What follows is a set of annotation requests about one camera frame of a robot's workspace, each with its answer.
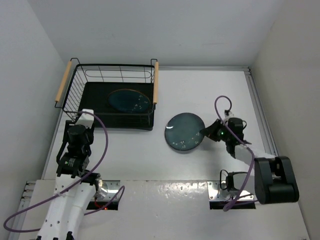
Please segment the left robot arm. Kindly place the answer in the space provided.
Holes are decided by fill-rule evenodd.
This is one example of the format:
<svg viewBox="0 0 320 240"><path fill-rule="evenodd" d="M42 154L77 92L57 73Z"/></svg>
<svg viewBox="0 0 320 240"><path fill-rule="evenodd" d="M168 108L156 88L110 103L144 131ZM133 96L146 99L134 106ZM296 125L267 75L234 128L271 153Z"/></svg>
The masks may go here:
<svg viewBox="0 0 320 240"><path fill-rule="evenodd" d="M54 194L38 240L74 240L87 206L99 189L99 173L87 170L94 141L94 121L65 122L62 145L56 156Z"/></svg>

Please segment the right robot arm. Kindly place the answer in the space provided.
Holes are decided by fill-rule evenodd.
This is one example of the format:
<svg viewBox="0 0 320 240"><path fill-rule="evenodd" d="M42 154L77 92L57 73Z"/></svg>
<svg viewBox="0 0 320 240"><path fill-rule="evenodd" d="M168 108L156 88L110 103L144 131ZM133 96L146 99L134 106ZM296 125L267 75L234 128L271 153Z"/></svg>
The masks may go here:
<svg viewBox="0 0 320 240"><path fill-rule="evenodd" d="M254 171L254 192L263 205L295 203L300 193L291 160L286 156L267 154L254 150L244 139L247 122L229 117L217 119L200 133L214 142L223 141L226 151L236 160L249 165L248 175Z"/></svg>

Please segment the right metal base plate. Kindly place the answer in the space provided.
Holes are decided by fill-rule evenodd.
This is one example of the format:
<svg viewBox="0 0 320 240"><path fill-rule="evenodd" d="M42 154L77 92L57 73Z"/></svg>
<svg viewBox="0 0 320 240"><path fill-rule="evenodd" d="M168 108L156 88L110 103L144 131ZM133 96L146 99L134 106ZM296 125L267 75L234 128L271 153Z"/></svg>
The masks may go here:
<svg viewBox="0 0 320 240"><path fill-rule="evenodd" d="M227 191L222 190L220 186L220 182L218 180L215 181L207 181L207 192L208 192L208 198L211 202L228 202L233 200L237 194L238 191ZM254 201L255 195L243 190L240 194L240 197L238 201Z"/></svg>

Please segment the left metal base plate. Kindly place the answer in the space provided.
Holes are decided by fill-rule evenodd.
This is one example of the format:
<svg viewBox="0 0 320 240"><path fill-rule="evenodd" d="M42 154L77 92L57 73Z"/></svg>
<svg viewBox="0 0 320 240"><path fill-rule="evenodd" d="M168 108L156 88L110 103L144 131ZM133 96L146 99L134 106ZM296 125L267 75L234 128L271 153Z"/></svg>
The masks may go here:
<svg viewBox="0 0 320 240"><path fill-rule="evenodd" d="M98 183L99 192L97 199L99 201L109 201L119 191L121 187L120 180L100 180Z"/></svg>

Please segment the teal plate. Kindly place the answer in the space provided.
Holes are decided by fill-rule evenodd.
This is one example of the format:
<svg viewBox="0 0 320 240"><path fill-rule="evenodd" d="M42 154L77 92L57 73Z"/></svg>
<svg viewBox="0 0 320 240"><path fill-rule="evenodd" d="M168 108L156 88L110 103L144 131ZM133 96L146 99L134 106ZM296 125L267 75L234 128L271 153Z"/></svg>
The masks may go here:
<svg viewBox="0 0 320 240"><path fill-rule="evenodd" d="M166 143L174 150L185 152L197 148L203 141L200 133L205 123L196 114L183 112L174 116L164 130Z"/></svg>
<svg viewBox="0 0 320 240"><path fill-rule="evenodd" d="M150 99L145 94L127 88L111 92L107 102L112 108L123 113L144 113L151 105Z"/></svg>

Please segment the metal base plate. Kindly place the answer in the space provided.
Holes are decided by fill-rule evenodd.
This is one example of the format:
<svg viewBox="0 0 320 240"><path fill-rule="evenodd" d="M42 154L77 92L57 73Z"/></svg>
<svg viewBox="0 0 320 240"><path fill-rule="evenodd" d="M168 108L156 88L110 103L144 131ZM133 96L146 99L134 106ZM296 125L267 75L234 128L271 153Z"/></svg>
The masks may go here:
<svg viewBox="0 0 320 240"><path fill-rule="evenodd" d="M215 181L207 181L207 192L208 192L208 198L211 202L228 202L233 200L237 194L238 191L227 191L222 190L220 186L220 182L218 180ZM240 194L240 197L238 201L254 201L255 195L243 190Z"/></svg>
<svg viewBox="0 0 320 240"><path fill-rule="evenodd" d="M99 201L109 201L119 191L121 187L120 180L100 180L98 183L99 192L97 199Z"/></svg>

